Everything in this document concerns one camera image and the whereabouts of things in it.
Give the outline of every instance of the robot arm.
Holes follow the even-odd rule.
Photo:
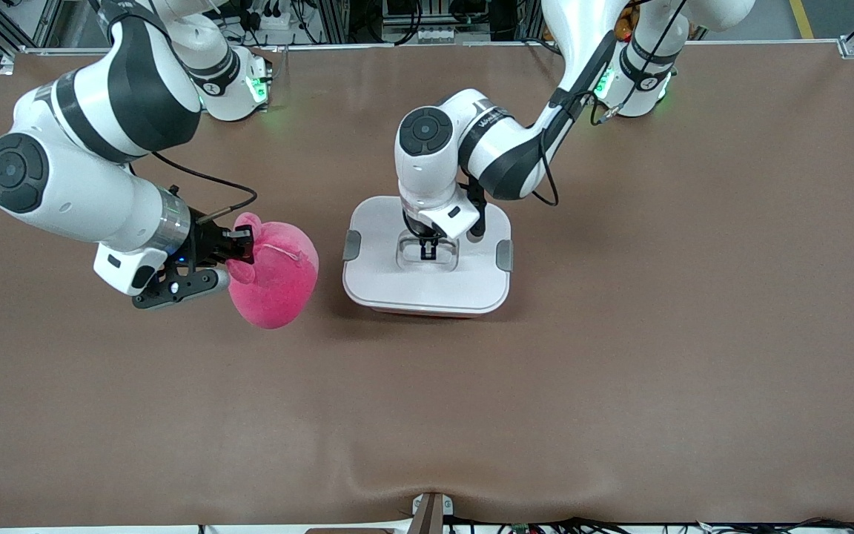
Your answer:
[[[245,228],[201,219],[175,191],[130,171],[134,159],[190,141],[199,124],[199,86],[184,71],[193,54],[175,56],[161,12],[171,24],[187,24],[159,2],[105,1],[99,14],[113,43],[108,54],[21,96],[13,127],[0,136],[0,207],[51,233],[98,243],[95,271],[140,307],[224,288],[222,271],[196,267],[251,259]],[[234,53],[222,43],[217,55]],[[248,89],[242,94],[245,105],[254,102]],[[177,266],[206,283],[173,290]]]
[[[683,45],[687,19],[674,14],[672,4],[678,2],[653,0],[643,4],[641,12],[648,16],[641,17],[633,41],[637,43],[641,38],[651,40],[653,45],[665,27],[674,27],[675,39]],[[414,109],[403,119],[394,143],[394,163],[404,217],[412,233],[421,239],[441,236],[455,240],[469,230],[480,237],[484,191],[498,200],[518,200],[539,186],[546,165],[615,60],[615,22],[627,3],[628,0],[543,0],[543,17],[562,51],[566,68],[559,87],[528,128],[475,89],[461,91],[438,105]],[[694,5],[695,14],[719,28],[739,22],[752,3],[753,0],[689,2]],[[681,19],[665,26],[669,15]],[[647,26],[644,32],[642,24]],[[649,37],[654,33],[648,28],[651,26],[657,28],[657,35]],[[624,87],[626,84],[619,84],[617,88]],[[455,182],[457,166],[471,180],[466,188]]]
[[[213,21],[200,13],[228,0],[143,0],[168,36],[173,54],[199,89],[207,112],[220,121],[239,121],[268,101],[272,68],[244,47],[230,47]],[[99,13],[118,13],[129,2],[105,0]],[[102,15],[102,26],[110,21]]]

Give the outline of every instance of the pink plush toy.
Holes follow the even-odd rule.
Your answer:
[[[308,236],[291,224],[263,223],[252,213],[237,217],[235,226],[240,224],[252,225],[254,264],[227,261],[233,304],[259,328],[285,326],[298,317],[315,289],[318,253]]]

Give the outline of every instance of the power strip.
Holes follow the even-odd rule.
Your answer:
[[[288,30],[291,26],[292,14],[282,13],[279,17],[262,17],[259,30]]]
[[[417,43],[423,45],[451,45],[454,44],[455,38],[457,34],[453,27],[420,28],[417,31]]]

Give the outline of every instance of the yellow floor line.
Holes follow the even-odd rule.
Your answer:
[[[796,27],[799,27],[799,35],[803,39],[812,39],[812,27],[810,20],[806,18],[806,9],[803,8],[803,0],[790,0],[792,16],[796,17]]]

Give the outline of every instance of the tabletop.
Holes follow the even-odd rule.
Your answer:
[[[854,520],[854,61],[836,44],[689,45],[640,119],[575,126],[562,203],[511,217],[511,294],[477,319],[342,290],[355,206],[394,195],[407,111],[475,87],[531,122],[539,47],[268,54],[271,107],[168,156],[305,230],[316,293],[279,331],[227,294],[138,311],[95,246],[0,211],[0,527],[397,519]],[[94,61],[21,55],[28,89]],[[142,159],[203,211],[237,192]]]

